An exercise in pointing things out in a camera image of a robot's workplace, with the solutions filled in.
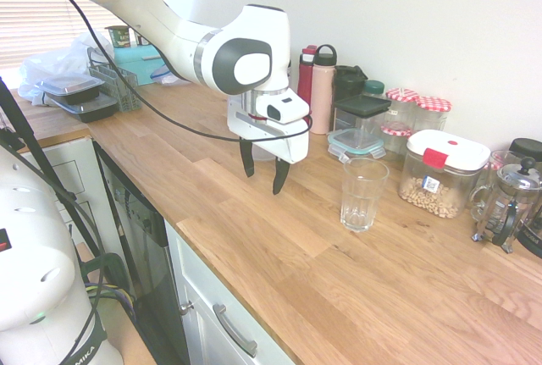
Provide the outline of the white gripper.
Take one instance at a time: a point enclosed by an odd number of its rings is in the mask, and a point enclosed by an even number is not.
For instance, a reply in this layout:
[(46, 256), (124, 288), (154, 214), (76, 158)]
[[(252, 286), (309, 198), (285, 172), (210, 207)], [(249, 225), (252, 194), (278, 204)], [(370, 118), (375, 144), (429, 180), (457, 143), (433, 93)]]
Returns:
[(287, 179), (290, 165), (303, 160), (308, 154), (308, 125), (303, 119), (280, 124), (272, 119), (256, 121), (241, 107), (241, 95), (228, 99), (227, 124), (230, 131), (240, 137), (240, 153), (247, 177), (254, 175), (252, 142), (275, 157), (273, 194), (278, 195)]

